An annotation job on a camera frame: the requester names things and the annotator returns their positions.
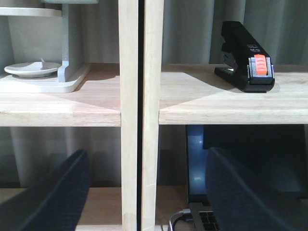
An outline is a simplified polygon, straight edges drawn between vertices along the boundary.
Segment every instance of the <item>white plate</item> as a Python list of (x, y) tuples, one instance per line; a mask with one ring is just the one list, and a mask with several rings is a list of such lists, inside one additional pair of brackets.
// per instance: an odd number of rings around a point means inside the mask
[(49, 76), (60, 67), (60, 64), (49, 62), (33, 62), (6, 66), (4, 71), (23, 78), (38, 78)]

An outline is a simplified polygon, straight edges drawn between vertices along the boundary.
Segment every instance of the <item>stapler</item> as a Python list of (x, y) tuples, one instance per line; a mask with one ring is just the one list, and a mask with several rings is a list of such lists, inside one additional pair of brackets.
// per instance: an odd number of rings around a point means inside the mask
[(236, 21), (222, 23), (221, 35), (224, 63), (215, 74), (244, 92), (267, 92), (274, 87), (275, 78), (270, 56), (245, 27)]

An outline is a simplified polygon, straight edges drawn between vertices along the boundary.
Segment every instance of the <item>laptop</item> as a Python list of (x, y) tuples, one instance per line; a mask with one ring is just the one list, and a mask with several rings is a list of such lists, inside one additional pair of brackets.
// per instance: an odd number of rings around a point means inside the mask
[(196, 231), (219, 231), (206, 196), (205, 167), (208, 149), (204, 149), (204, 126), (186, 126), (187, 195)]
[(186, 125), (187, 195), (196, 231), (219, 230), (206, 195), (210, 147), (225, 149), (281, 192), (308, 192), (303, 125)]

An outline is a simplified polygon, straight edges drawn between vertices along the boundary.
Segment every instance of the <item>cable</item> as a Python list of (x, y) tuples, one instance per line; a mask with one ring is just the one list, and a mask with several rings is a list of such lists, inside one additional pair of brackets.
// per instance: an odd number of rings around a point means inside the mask
[[(175, 215), (178, 215), (178, 214), (182, 214), (181, 217), (178, 217), (174, 222), (172, 222), (172, 218), (175, 216)], [(183, 209), (179, 212), (176, 212), (174, 214), (172, 214), (169, 218), (169, 230), (170, 231), (174, 231), (174, 227), (175, 227), (175, 224), (179, 221), (179, 220), (183, 220), (183, 221), (187, 221), (188, 220), (188, 215), (191, 214), (191, 210), (188, 208), (188, 209)]]

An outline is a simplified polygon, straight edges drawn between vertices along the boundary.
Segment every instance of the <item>laptop keyboard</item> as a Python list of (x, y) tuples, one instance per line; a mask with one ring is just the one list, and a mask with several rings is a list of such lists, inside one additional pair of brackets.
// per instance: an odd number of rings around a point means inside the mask
[(205, 231), (219, 231), (213, 212), (199, 212)]

